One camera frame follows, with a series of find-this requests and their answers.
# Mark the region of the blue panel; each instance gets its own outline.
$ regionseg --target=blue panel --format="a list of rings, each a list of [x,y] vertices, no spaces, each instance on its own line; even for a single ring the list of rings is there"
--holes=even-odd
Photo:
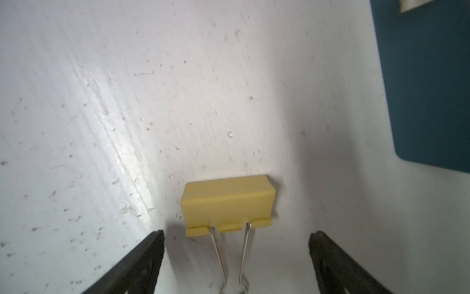
[[[404,14],[371,0],[397,155],[470,172],[470,22],[463,0]]]

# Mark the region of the white wall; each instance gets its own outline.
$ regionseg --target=white wall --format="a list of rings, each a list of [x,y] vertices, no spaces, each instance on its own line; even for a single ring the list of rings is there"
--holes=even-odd
[[[157,229],[156,293],[217,293],[179,199],[256,174],[253,293],[317,293],[316,230],[394,293],[469,291],[470,177],[394,153],[367,0],[6,0],[0,40],[0,293],[79,293]]]

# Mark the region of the binder clip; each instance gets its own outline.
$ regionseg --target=binder clip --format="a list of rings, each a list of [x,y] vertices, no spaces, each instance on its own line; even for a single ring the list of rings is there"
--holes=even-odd
[[[222,261],[216,230],[221,234],[245,227],[238,282],[248,293],[249,283],[243,274],[250,232],[273,225],[276,190],[265,175],[187,183],[181,197],[186,223],[186,237],[210,235],[222,274],[220,294],[227,286],[228,274]]]

